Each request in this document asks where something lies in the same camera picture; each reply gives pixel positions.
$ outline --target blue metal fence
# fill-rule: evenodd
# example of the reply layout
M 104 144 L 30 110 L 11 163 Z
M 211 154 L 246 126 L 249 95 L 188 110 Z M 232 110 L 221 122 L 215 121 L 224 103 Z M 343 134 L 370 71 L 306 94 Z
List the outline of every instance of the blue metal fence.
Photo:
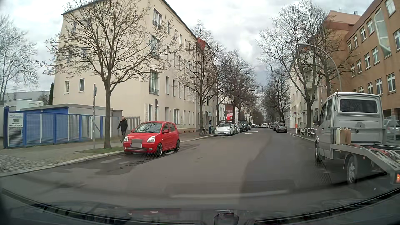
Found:
M 4 148 L 92 139 L 91 115 L 10 111 L 4 108 Z M 104 116 L 95 116 L 94 137 L 104 135 Z

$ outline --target silver truck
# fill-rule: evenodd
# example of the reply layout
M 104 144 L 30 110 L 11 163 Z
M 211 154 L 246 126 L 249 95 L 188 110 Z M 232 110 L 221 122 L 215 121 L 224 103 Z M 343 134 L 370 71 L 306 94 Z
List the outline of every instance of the silver truck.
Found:
M 380 96 L 336 92 L 325 100 L 320 116 L 313 120 L 318 126 L 317 161 L 344 160 L 343 171 L 349 184 L 380 172 L 390 174 L 392 184 L 400 184 L 400 147 L 386 144 Z M 343 129 L 351 131 L 351 143 L 340 142 Z

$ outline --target side mirror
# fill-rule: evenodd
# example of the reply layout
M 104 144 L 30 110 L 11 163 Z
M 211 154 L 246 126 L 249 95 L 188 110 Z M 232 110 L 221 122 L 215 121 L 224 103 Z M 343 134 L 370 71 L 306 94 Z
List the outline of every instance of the side mirror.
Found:
M 314 116 L 314 125 L 319 126 L 320 121 L 318 120 L 318 116 Z

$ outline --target truck rear window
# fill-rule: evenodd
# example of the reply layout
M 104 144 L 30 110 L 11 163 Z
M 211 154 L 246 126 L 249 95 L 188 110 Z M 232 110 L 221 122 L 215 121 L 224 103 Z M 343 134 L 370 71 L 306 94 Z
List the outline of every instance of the truck rear window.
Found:
M 353 113 L 377 113 L 378 107 L 374 100 L 341 99 L 340 111 Z

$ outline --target black jacket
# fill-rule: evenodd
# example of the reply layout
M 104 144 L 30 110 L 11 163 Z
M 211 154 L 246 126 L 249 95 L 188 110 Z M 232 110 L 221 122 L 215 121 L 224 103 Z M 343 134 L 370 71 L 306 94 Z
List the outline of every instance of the black jacket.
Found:
M 126 120 L 121 120 L 118 124 L 118 129 L 121 128 L 121 131 L 126 131 L 128 129 L 128 122 Z

